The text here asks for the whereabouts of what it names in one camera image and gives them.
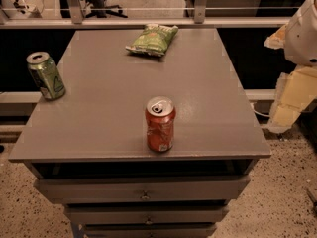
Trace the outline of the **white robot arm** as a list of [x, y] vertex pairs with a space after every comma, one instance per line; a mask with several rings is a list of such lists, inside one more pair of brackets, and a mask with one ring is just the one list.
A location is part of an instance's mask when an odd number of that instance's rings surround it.
[[296, 65], [293, 72], [283, 72], [277, 80], [269, 111], [267, 127], [280, 134], [317, 98], [317, 0], [306, 0], [264, 45], [283, 49], [285, 58]]

